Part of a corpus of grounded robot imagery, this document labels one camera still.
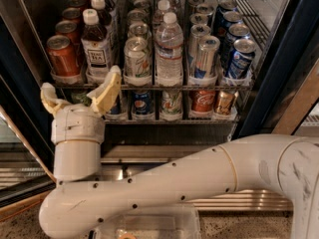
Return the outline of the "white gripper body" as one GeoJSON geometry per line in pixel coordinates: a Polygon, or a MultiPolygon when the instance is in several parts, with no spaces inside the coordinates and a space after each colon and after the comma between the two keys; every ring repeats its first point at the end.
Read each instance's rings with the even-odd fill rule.
{"type": "Polygon", "coordinates": [[[52,121],[51,141],[54,144],[68,140],[102,143],[104,137],[104,120],[83,105],[71,105],[58,110],[52,121]]]}

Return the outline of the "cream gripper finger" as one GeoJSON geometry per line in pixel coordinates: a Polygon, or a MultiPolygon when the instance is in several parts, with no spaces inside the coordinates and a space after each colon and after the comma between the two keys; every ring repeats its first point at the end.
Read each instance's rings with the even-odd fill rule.
{"type": "Polygon", "coordinates": [[[112,108],[121,90],[121,82],[121,69],[112,66],[104,82],[87,94],[91,100],[91,109],[95,113],[103,116],[112,108]]]}
{"type": "Polygon", "coordinates": [[[70,104],[68,101],[57,97],[56,89],[50,83],[44,83],[42,85],[40,98],[44,108],[52,116],[55,116],[60,109],[70,104]]]}

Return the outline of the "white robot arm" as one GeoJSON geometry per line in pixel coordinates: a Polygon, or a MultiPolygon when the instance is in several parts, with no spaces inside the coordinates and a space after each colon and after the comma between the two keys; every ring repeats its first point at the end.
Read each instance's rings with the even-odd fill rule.
{"type": "Polygon", "coordinates": [[[54,176],[39,213],[52,238],[72,238],[134,209],[182,203],[244,189],[269,189],[293,203],[291,239],[319,239],[319,138],[257,134],[216,145],[118,181],[94,181],[101,168],[103,116],[121,89],[112,67],[89,92],[89,106],[72,105],[45,83],[41,100],[53,115],[54,176]]]}

